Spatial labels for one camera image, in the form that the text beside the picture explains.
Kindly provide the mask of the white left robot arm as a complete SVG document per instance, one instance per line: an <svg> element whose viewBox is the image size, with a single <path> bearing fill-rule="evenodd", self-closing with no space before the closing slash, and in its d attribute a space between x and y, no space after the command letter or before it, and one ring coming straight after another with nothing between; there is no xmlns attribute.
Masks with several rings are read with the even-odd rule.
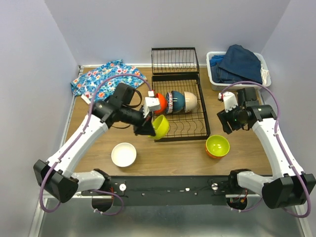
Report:
<svg viewBox="0 0 316 237"><path fill-rule="evenodd" d="M153 90L139 110L130 105L136 89L119 83L113 95L92 103L89 113L68 141L47 161L38 160L33 166L40 190L47 191L60 203L69 201L76 192L94 190L99 195L109 191L108 176L99 169L75 173L81 158L94 142L105 134L115 122L133 126L135 135L155 136L152 125L153 111L159 104Z"/></svg>

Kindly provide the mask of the blue triangle pattern bowl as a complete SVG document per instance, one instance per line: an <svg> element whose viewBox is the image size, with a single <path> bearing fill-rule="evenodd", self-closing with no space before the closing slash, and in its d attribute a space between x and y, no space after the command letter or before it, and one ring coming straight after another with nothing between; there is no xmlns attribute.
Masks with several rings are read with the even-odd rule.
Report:
<svg viewBox="0 0 316 237"><path fill-rule="evenodd" d="M166 114L171 114L173 112L173 96L171 92L167 92L165 99L167 101L167 106L165 109Z"/></svg>

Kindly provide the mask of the green orange bowl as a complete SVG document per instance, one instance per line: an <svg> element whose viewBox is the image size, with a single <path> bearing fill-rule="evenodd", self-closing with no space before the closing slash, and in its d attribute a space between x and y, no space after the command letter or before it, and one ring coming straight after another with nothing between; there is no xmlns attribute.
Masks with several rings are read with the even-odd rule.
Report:
<svg viewBox="0 0 316 237"><path fill-rule="evenodd" d="M205 142L205 151L212 158L223 158L230 151L229 141L221 135L211 135Z"/></svg>

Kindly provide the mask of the black wire dish rack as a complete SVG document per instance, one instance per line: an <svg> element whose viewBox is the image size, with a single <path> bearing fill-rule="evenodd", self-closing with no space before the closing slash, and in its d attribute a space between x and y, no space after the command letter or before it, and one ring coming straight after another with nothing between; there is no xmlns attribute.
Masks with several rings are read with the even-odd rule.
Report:
<svg viewBox="0 0 316 237"><path fill-rule="evenodd" d="M169 132L160 142L205 140L210 127L200 85L199 63L194 47L153 47L152 86L162 95L171 91L191 92L197 97L197 106L190 112L181 110L166 115Z"/></svg>

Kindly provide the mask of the yellow-green bowl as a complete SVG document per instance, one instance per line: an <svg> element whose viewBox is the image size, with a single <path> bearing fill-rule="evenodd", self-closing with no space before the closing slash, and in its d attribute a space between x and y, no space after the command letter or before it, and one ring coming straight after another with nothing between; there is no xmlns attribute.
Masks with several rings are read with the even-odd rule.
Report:
<svg viewBox="0 0 316 237"><path fill-rule="evenodd" d="M159 140L162 137L164 137L168 131L169 131L169 121L167 120L165 115L160 115L158 116L153 122L152 122L154 131L155 131L155 135L151 136L151 138L155 139L155 140Z"/></svg>

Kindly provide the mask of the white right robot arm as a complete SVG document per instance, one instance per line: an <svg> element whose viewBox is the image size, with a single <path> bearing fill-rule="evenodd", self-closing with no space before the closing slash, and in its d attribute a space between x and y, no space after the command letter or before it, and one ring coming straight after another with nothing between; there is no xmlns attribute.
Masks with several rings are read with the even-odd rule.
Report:
<svg viewBox="0 0 316 237"><path fill-rule="evenodd" d="M270 105L261 105L253 87L236 94L225 91L218 95L224 109L217 116L227 134L239 129L252 130L267 155L272 177L255 174L250 169L230 172L227 187L234 194L244 188L263 198L270 209L310 204L316 185L313 174L307 174L292 155L278 124L278 114Z"/></svg>

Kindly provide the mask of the white bowl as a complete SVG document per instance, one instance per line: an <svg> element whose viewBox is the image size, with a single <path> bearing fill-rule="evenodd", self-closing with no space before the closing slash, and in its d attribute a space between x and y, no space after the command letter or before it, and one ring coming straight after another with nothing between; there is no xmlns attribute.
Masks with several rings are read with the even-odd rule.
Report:
<svg viewBox="0 0 316 237"><path fill-rule="evenodd" d="M112 162L118 167L128 167L136 160L137 152L135 147L130 143L117 144L112 152Z"/></svg>
<svg viewBox="0 0 316 237"><path fill-rule="evenodd" d="M185 113L191 112L193 109L197 106L197 97L188 91L184 91L184 97L185 97Z"/></svg>

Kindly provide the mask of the dark glazed bowl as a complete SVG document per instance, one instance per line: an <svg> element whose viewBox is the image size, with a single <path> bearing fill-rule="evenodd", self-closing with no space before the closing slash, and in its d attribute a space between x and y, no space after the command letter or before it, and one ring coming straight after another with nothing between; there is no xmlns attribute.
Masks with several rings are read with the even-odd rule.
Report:
<svg viewBox="0 0 316 237"><path fill-rule="evenodd" d="M172 91L173 113L180 112L185 106L185 97L179 91Z"/></svg>

